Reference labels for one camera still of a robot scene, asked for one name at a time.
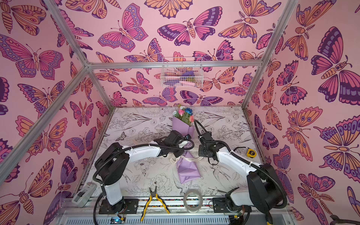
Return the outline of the purple pink wrapping paper sheet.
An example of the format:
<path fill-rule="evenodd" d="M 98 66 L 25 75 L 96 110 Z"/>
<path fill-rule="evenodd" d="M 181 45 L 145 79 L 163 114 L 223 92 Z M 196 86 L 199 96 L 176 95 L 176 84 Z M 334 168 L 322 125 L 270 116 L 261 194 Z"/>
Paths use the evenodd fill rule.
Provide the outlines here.
<path fill-rule="evenodd" d="M 194 126 L 190 126 L 182 120 L 173 116 L 172 118 L 172 129 L 181 133 L 184 137 L 189 136 L 193 138 L 194 136 Z M 193 159 L 194 157 L 188 151 L 183 153 L 179 160 L 176 162 L 176 167 L 179 175 L 179 181 L 181 184 L 191 182 L 201 178 L 200 172 L 196 165 L 196 162 L 188 161 L 188 159 Z"/>

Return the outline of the small pink fake rose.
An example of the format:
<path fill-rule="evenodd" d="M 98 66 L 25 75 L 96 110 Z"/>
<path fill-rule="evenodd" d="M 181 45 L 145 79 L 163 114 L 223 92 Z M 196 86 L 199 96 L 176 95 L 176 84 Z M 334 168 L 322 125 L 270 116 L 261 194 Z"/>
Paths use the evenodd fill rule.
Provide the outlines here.
<path fill-rule="evenodd" d="M 184 114 L 185 114 L 185 110 L 186 110 L 186 107 L 185 106 L 181 106 L 181 105 L 179 105 L 179 110 L 178 110 L 178 114 L 179 114 L 179 116 L 183 116 Z"/>

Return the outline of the blue fake rose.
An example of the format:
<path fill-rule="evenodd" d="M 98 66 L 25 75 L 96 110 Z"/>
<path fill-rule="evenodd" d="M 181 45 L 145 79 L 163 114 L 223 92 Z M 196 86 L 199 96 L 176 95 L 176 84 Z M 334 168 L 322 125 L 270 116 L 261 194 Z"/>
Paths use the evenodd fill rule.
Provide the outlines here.
<path fill-rule="evenodd" d="M 185 112 L 188 113 L 189 115 L 193 115 L 193 110 L 190 108 L 186 108 Z"/>

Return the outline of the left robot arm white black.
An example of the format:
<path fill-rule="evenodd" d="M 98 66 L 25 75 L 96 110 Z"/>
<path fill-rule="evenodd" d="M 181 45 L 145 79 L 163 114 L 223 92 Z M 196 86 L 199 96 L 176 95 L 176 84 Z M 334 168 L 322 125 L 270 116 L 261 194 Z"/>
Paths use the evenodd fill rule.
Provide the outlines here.
<path fill-rule="evenodd" d="M 96 171 L 92 179 L 100 185 L 101 194 L 111 206 L 122 204 L 120 179 L 128 163 L 146 158 L 167 157 L 169 153 L 181 156 L 194 147 L 191 139 L 186 139 L 175 130 L 166 137 L 135 146 L 122 146 L 119 142 L 114 142 L 95 162 Z"/>

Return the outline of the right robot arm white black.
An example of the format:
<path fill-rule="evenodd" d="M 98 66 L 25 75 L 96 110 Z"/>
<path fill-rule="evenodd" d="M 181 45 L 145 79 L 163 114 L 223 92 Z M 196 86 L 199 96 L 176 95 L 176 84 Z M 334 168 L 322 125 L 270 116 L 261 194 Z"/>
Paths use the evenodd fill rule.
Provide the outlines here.
<path fill-rule="evenodd" d="M 272 209 L 288 205 L 285 188 L 270 164 L 261 165 L 239 155 L 226 142 L 213 139 L 212 133 L 197 120 L 195 128 L 200 141 L 199 156 L 232 168 L 247 181 L 247 190 L 233 188 L 226 193 L 225 204 L 230 211 L 255 207 L 269 217 Z"/>

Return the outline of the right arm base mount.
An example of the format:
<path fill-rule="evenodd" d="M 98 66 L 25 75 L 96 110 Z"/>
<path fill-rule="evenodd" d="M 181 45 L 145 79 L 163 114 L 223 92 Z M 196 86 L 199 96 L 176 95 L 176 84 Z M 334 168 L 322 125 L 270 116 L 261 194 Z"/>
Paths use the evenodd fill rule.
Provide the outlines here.
<path fill-rule="evenodd" d="M 249 205 L 236 205 L 227 197 L 214 197 L 212 203 L 215 213 L 244 213 L 251 211 Z"/>

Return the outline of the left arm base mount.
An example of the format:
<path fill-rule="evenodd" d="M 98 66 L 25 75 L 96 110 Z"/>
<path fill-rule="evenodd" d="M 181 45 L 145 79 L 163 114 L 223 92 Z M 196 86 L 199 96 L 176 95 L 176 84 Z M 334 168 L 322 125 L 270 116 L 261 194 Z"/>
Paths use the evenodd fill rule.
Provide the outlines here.
<path fill-rule="evenodd" d="M 137 214 L 139 199 L 122 199 L 111 205 L 107 199 L 102 200 L 98 213 L 102 214 Z"/>

